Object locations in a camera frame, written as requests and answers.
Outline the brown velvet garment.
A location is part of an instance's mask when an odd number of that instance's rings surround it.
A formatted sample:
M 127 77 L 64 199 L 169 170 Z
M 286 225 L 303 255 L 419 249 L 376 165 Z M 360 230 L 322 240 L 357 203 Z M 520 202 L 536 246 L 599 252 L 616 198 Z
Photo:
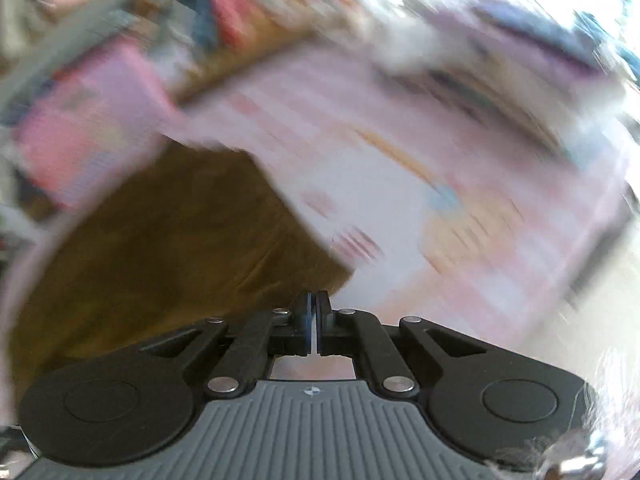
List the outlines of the brown velvet garment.
M 168 144 L 30 274 L 8 337 L 14 392 L 208 316 L 336 292 L 351 275 L 250 154 Z

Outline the pink checkered cartoon table mat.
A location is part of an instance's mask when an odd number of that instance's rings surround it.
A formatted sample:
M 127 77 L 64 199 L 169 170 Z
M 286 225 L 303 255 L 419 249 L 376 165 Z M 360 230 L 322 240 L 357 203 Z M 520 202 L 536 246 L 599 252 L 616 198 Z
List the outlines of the pink checkered cartoon table mat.
M 423 91 L 303 47 L 179 116 L 66 209 L 64 236 L 168 144 L 244 151 L 352 272 L 327 354 L 294 353 L 292 304 L 208 316 L 37 379 L 18 426 L 26 479 L 628 479 L 638 404 L 502 348 L 520 304 L 584 237 L 617 162 L 578 169 Z

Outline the pink learning tablet toy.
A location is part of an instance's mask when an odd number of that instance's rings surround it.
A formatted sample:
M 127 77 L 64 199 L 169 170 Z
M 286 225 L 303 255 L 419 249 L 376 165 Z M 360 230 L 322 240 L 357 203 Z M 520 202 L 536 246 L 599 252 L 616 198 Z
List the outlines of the pink learning tablet toy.
M 13 136 L 29 180 L 72 209 L 178 116 L 138 45 L 119 39 L 55 76 Z

